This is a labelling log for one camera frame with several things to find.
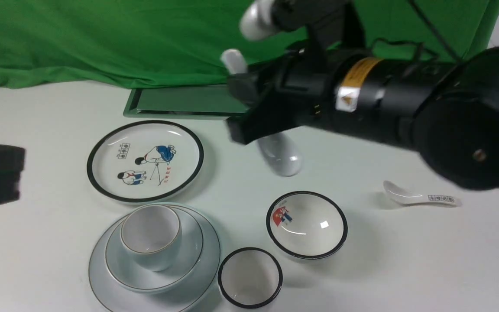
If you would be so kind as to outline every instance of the plate with black rim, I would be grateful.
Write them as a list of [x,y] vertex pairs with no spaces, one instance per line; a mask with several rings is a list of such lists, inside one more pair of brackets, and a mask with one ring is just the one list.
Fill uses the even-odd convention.
[[111,199],[153,203],[185,189],[203,162],[204,148],[194,132],[177,123],[149,120],[103,137],[88,157],[87,176]]

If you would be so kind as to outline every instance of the white teacup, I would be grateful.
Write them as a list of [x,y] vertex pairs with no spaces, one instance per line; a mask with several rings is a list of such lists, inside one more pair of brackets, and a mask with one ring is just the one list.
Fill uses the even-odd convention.
[[162,271],[174,263],[182,244],[178,215],[161,205],[145,205],[123,222],[120,239],[132,260],[152,271]]
[[282,287],[282,269],[275,257],[255,247],[228,255],[218,271],[218,286],[230,311],[269,311]]

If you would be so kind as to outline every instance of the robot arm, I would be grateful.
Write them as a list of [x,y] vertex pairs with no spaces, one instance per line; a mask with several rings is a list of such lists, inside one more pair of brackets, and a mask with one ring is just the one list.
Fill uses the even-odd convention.
[[[463,62],[410,4],[455,62],[439,62],[421,43],[410,61],[375,57],[350,0],[256,0],[241,20],[246,38],[305,27],[308,39],[228,77],[230,94],[249,107],[227,120],[232,140],[321,128],[416,150],[463,188],[499,188],[499,47]],[[421,61],[424,53],[434,57]]]

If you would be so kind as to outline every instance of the green backdrop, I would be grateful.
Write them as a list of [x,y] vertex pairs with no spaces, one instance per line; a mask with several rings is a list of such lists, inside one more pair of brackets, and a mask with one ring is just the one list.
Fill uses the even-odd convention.
[[[441,51],[405,0],[355,0],[367,39],[424,41]],[[246,42],[238,21],[250,0],[0,0],[0,87],[93,79],[126,88],[224,82],[218,58],[238,48],[270,59],[301,32]],[[499,0],[418,0],[461,55],[486,48]],[[406,58],[379,46],[381,57]]]

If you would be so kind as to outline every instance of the white table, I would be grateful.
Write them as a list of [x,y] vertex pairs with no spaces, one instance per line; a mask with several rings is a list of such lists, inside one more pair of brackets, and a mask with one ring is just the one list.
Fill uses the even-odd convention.
[[[22,198],[0,206],[0,312],[103,310],[88,259],[132,207],[91,187],[86,160],[105,134],[136,121],[121,115],[128,95],[93,82],[0,89],[0,143],[27,150]],[[223,256],[247,246],[278,255],[285,284],[277,311],[499,311],[499,190],[465,192],[412,152],[309,128],[288,132],[305,168],[280,178],[255,144],[231,143],[223,122],[177,122],[200,137],[206,159],[200,178],[173,200],[211,218]],[[385,179],[455,194],[464,206],[398,208],[380,193]],[[266,210],[293,190],[326,195],[348,218],[348,239],[328,266],[295,264],[269,242]],[[196,310],[226,305],[214,291]]]

